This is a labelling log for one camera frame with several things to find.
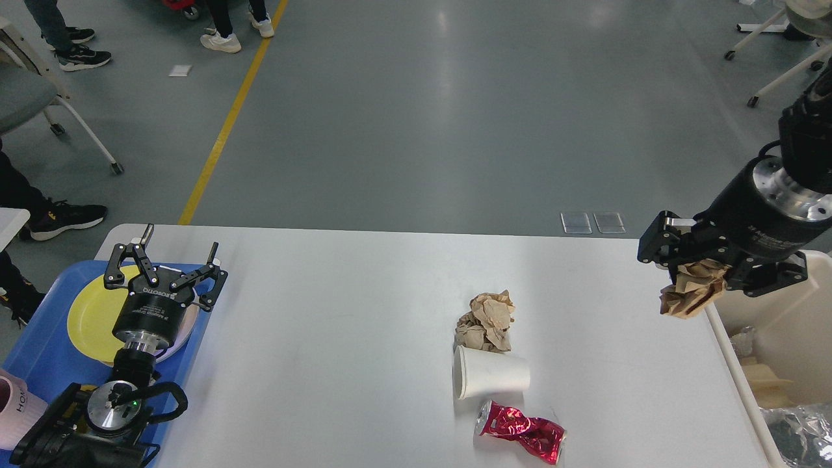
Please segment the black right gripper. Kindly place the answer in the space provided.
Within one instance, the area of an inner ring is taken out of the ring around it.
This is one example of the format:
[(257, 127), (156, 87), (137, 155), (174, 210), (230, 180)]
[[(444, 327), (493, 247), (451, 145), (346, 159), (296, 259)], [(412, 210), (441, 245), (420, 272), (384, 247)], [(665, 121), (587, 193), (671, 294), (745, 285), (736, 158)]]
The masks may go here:
[(830, 168), (809, 170), (809, 181), (800, 184), (780, 157), (757, 157), (695, 219), (660, 211), (637, 260), (674, 269), (715, 259), (732, 266), (726, 289), (748, 297), (805, 281), (807, 258), (796, 251), (830, 228)]

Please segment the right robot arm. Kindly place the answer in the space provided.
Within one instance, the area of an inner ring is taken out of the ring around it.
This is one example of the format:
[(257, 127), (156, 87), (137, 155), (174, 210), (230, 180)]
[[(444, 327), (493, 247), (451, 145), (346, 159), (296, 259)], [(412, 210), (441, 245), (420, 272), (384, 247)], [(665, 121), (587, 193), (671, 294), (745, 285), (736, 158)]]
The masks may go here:
[(692, 219), (661, 211), (637, 259), (669, 270), (710, 259), (726, 285), (758, 297), (808, 278), (805, 244), (831, 225), (830, 70), (779, 118), (779, 139), (760, 149), (707, 210)]

